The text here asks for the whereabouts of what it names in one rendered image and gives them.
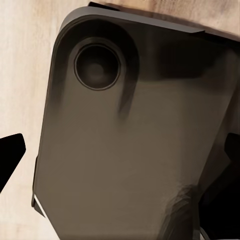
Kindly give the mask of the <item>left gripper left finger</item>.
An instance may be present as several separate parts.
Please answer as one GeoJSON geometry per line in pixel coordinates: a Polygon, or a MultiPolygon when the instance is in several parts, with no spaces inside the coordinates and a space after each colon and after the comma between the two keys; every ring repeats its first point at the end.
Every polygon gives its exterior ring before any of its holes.
{"type": "Polygon", "coordinates": [[[21,133],[0,138],[0,193],[26,152],[21,133]]]}

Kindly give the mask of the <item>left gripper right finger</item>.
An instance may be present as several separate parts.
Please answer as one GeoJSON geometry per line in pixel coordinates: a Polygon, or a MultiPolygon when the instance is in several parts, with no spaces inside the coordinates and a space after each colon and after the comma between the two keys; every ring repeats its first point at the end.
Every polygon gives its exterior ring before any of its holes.
{"type": "Polygon", "coordinates": [[[240,173],[240,135],[228,133],[224,151],[240,173]]]}

